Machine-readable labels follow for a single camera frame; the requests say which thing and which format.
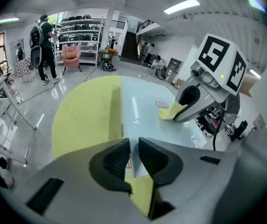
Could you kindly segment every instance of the yellow cloth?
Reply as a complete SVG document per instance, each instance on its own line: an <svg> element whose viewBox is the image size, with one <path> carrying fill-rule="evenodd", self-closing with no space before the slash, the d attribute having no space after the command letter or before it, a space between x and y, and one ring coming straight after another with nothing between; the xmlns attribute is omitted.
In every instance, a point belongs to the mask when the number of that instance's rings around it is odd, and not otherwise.
<svg viewBox="0 0 267 224"><path fill-rule="evenodd" d="M106 76L73 89L61 102L52 126L53 156L121 139L122 77ZM151 203L150 176L125 176L131 185L130 199L144 214Z"/></svg>
<svg viewBox="0 0 267 224"><path fill-rule="evenodd" d="M108 52L110 52L110 53L116 53L116 54L118 54L118 51L117 50L115 50L115 49L112 49L112 48L109 48L109 47L106 47L106 48L104 48L104 49L106 49Z"/></svg>
<svg viewBox="0 0 267 224"><path fill-rule="evenodd" d="M159 109L159 117L164 120L172 120L176 114L183 110L187 105L180 105L177 101L173 101L168 109Z"/></svg>

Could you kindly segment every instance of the cable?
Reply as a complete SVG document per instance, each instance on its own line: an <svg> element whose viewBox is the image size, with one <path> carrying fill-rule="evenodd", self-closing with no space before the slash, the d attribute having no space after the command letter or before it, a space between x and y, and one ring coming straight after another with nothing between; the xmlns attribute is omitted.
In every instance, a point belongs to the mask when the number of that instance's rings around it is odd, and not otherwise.
<svg viewBox="0 0 267 224"><path fill-rule="evenodd" d="M4 143L3 143L2 146L4 146L4 144L5 144L5 142L6 142L6 139L7 139L8 133L9 133L9 129L10 129L11 122L12 122L12 120L10 120L10 123L9 123L9 126L8 126L8 130L7 130L7 134L6 134L6 136L5 136L5 140L4 140Z"/></svg>
<svg viewBox="0 0 267 224"><path fill-rule="evenodd" d="M55 86L55 83L54 82L52 82L51 80L49 80L51 83L53 83L53 86L52 87L50 87L50 88L48 88L48 89L46 89L46 90L44 90L44 91L41 91L41 92L39 92L38 94L35 94L34 96L32 96L30 99L27 99L27 100L25 100L25 101L23 101L22 103L25 103L25 102L27 102L27 101L29 101L29 100L31 100L31 99L33 99L35 96L37 96L37 95L39 95L39 94L41 94L41 93L43 93L43 92L45 92L45 91L48 91L48 90L50 90L50 89L53 89L54 88L54 86Z"/></svg>
<svg viewBox="0 0 267 224"><path fill-rule="evenodd" d="M97 69L97 67L88 75L87 78L85 78L85 80L83 81L83 83L89 78L90 75L92 75L92 73Z"/></svg>
<svg viewBox="0 0 267 224"><path fill-rule="evenodd" d="M148 74L149 75L149 74ZM142 77L144 77L144 78L147 78L148 77L148 75L146 75L145 77L143 76L143 75L140 75L140 76L142 76Z"/></svg>
<svg viewBox="0 0 267 224"><path fill-rule="evenodd" d="M216 147L215 147L216 135L219 132L219 129L220 129L220 126L222 124L224 116L225 116L225 110L222 110L222 113L221 113L221 116L220 116L220 121L219 121L219 124L218 124L218 126L216 128L216 131L215 131L215 134L214 134L214 137L213 137L213 150L214 151L216 151Z"/></svg>

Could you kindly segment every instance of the black bag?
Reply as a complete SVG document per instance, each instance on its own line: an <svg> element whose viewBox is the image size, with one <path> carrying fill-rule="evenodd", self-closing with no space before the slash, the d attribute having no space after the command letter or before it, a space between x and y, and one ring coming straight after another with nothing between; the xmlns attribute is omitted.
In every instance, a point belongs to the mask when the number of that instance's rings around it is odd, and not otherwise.
<svg viewBox="0 0 267 224"><path fill-rule="evenodd" d="M62 36L60 42L68 42L68 37Z"/></svg>
<svg viewBox="0 0 267 224"><path fill-rule="evenodd" d="M91 30L99 30L98 26L91 26Z"/></svg>
<svg viewBox="0 0 267 224"><path fill-rule="evenodd" d="M75 30L80 30L81 29L81 26L80 25L75 25L74 27L73 27L73 30L75 31Z"/></svg>
<svg viewBox="0 0 267 224"><path fill-rule="evenodd" d="M82 25L82 30L90 30L90 26L88 24Z"/></svg>
<svg viewBox="0 0 267 224"><path fill-rule="evenodd" d="M82 35L83 41L91 41L91 35Z"/></svg>
<svg viewBox="0 0 267 224"><path fill-rule="evenodd" d="M91 16L89 14L86 14L84 16L82 16L83 19L91 19Z"/></svg>
<svg viewBox="0 0 267 224"><path fill-rule="evenodd" d="M104 62L104 61L101 62L101 67L104 71L108 71L108 72L116 71L116 68L114 68L112 64Z"/></svg>
<svg viewBox="0 0 267 224"><path fill-rule="evenodd" d="M21 48L18 50L17 57L18 57L18 60L22 60L23 59L23 51L22 51Z"/></svg>
<svg viewBox="0 0 267 224"><path fill-rule="evenodd" d="M81 41L82 40L82 35L75 35L74 36L74 41Z"/></svg>

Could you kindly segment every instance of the staircase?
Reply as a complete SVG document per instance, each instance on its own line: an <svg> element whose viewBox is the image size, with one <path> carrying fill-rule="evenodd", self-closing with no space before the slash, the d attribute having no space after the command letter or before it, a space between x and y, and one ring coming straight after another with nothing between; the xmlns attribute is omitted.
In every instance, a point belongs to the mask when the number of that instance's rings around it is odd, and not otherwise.
<svg viewBox="0 0 267 224"><path fill-rule="evenodd" d="M131 59L134 61L138 60L137 37L135 33L133 32L126 33L121 57Z"/></svg>

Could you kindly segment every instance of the black cap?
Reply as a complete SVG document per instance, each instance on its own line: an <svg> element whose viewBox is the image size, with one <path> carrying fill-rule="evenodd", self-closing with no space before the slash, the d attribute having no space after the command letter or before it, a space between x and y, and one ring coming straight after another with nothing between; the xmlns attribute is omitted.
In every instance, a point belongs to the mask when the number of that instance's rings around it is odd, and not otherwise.
<svg viewBox="0 0 267 224"><path fill-rule="evenodd" d="M43 21L43 20L48 20L48 16L46 14L42 15L40 17L40 20Z"/></svg>

